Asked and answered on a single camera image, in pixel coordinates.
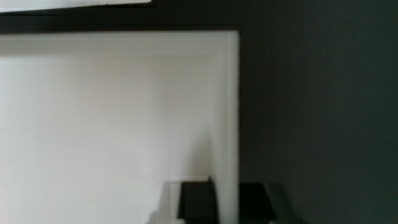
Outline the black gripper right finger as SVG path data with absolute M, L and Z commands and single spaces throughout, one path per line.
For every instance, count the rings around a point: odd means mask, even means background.
M 302 224 L 281 184 L 240 184 L 240 224 Z

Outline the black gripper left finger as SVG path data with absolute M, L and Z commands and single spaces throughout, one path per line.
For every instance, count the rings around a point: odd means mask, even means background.
M 215 182 L 210 176 L 187 176 L 153 183 L 155 210 L 146 224 L 221 224 Z

